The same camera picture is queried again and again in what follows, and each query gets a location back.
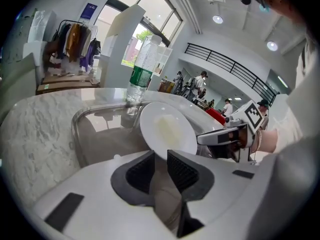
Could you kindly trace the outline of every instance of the black railing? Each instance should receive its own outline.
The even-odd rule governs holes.
[[[263,99],[266,99],[270,106],[274,102],[277,94],[254,73],[232,58],[189,42],[184,53],[196,56],[228,71],[230,74],[236,76],[250,86]]]

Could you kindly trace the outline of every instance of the marble table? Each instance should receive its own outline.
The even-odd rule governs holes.
[[[166,102],[204,131],[222,126],[187,99],[147,91],[144,101]],[[81,109],[126,101],[126,89],[88,88],[46,93],[13,106],[0,127],[1,172],[27,207],[80,170],[71,131]]]

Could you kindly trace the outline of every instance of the white ceiling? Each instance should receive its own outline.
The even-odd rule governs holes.
[[[269,10],[261,11],[259,4],[252,0],[250,5],[244,5],[240,0],[225,0],[214,2],[207,0],[190,0],[200,27],[205,30],[218,31],[231,29],[238,34],[245,34],[262,44],[273,41],[278,45],[278,51],[294,69],[297,66],[299,54],[305,43],[305,28],[293,24],[289,19]],[[216,24],[212,18],[219,15],[222,24]]]
[[[204,70],[200,66],[196,66],[190,63],[187,63],[188,66],[185,67],[185,70],[189,73],[191,77],[197,77]],[[220,94],[223,100],[232,98],[232,103],[235,104],[238,108],[243,104],[247,103],[251,99],[245,95],[241,90],[236,88],[233,84],[223,79],[222,77],[207,71],[208,78],[205,80],[206,86],[218,94]],[[237,101],[234,98],[240,97],[242,100]]]

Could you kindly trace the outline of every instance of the purple garment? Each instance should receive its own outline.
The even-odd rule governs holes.
[[[92,49],[93,49],[93,45],[92,43],[90,43],[88,51],[86,52],[86,56],[80,58],[80,67],[85,67],[86,72],[88,71],[89,58],[91,56]]]

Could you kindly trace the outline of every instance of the bottle cap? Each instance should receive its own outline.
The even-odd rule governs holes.
[[[151,37],[151,42],[153,42],[154,44],[160,45],[160,43],[162,42],[162,38],[156,34],[154,34]]]

